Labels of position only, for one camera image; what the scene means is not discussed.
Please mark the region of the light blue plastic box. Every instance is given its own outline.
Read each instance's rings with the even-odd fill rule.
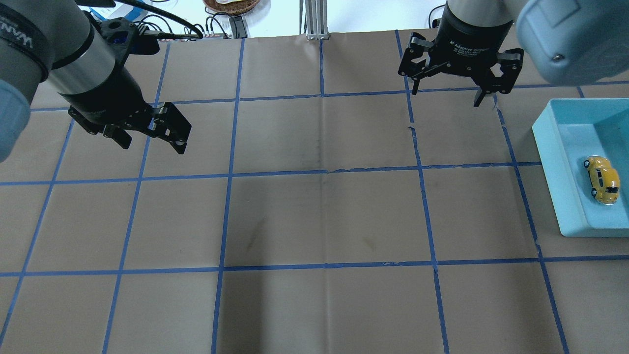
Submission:
[[[629,237],[629,98],[550,100],[533,124],[559,229],[568,237]],[[620,175],[620,197],[591,196],[583,162],[607,157]]]

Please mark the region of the blue cap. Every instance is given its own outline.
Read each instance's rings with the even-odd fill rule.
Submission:
[[[24,95],[0,80],[0,163],[9,157],[30,114],[30,105]]]

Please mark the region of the white floor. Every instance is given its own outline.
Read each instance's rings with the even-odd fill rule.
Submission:
[[[260,0],[260,3],[244,15],[250,37],[279,37],[299,35],[300,0]],[[328,0],[328,27],[333,32],[369,32],[428,28],[428,13],[444,0]],[[207,14],[202,0],[170,0],[152,3],[155,7],[170,11],[191,23],[204,25]],[[441,9],[433,17],[441,16]],[[219,16],[223,28],[229,32],[228,20]],[[169,22],[176,33],[183,27]]]

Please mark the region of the toy car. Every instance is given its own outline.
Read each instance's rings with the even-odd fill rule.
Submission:
[[[616,169],[611,167],[610,160],[593,155],[583,161],[583,166],[589,173],[592,197],[605,205],[616,203],[620,190],[620,177]]]

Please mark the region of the black rubber seal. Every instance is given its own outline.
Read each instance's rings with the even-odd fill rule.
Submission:
[[[52,63],[52,69],[59,69],[60,67],[64,67],[68,64],[70,64],[71,62],[77,60],[79,57],[81,57],[85,52],[87,52],[87,50],[89,49],[89,47],[92,46],[92,42],[94,41],[94,26],[90,26],[89,27],[89,34],[87,35],[87,38],[85,39],[85,42],[83,42],[83,44],[79,47],[79,49],[75,50],[74,53],[68,55],[67,57],[63,58],[63,59],[59,59],[56,62]]]
[[[42,69],[41,83],[48,79],[53,52],[48,39],[28,18],[0,3],[0,38],[32,59]]]

